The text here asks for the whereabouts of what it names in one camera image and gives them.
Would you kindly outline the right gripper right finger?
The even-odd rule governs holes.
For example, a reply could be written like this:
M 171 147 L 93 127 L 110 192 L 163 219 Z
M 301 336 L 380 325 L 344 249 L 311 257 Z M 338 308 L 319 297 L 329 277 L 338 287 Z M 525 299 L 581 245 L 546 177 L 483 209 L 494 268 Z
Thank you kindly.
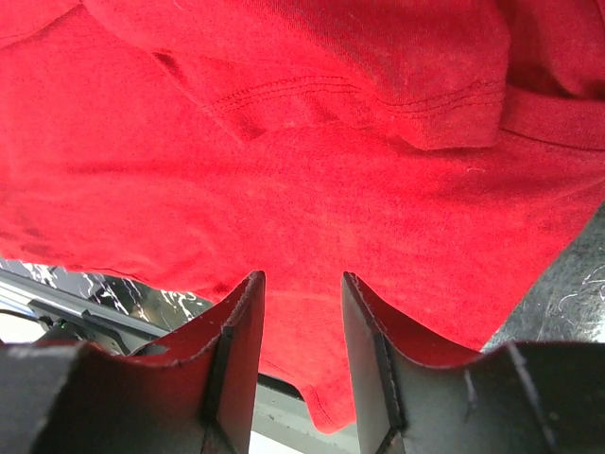
M 342 310 L 364 453 L 600 453 L 604 348 L 508 342 L 481 354 L 380 298 L 352 273 Z

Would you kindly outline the red t-shirt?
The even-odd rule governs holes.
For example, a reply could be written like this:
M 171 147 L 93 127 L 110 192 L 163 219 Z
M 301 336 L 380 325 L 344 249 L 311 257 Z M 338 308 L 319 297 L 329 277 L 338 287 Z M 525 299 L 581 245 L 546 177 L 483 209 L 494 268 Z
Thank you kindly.
M 604 198 L 600 1 L 5 1 L 1 254 L 217 301 L 354 420 L 346 271 L 481 348 Z

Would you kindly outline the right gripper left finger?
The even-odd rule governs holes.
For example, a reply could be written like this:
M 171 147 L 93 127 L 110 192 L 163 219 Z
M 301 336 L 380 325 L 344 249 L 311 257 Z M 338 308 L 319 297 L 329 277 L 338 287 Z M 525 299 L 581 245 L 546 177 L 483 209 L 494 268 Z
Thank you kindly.
M 245 453 L 266 277 L 129 356 L 86 341 L 1 349 L 5 453 Z

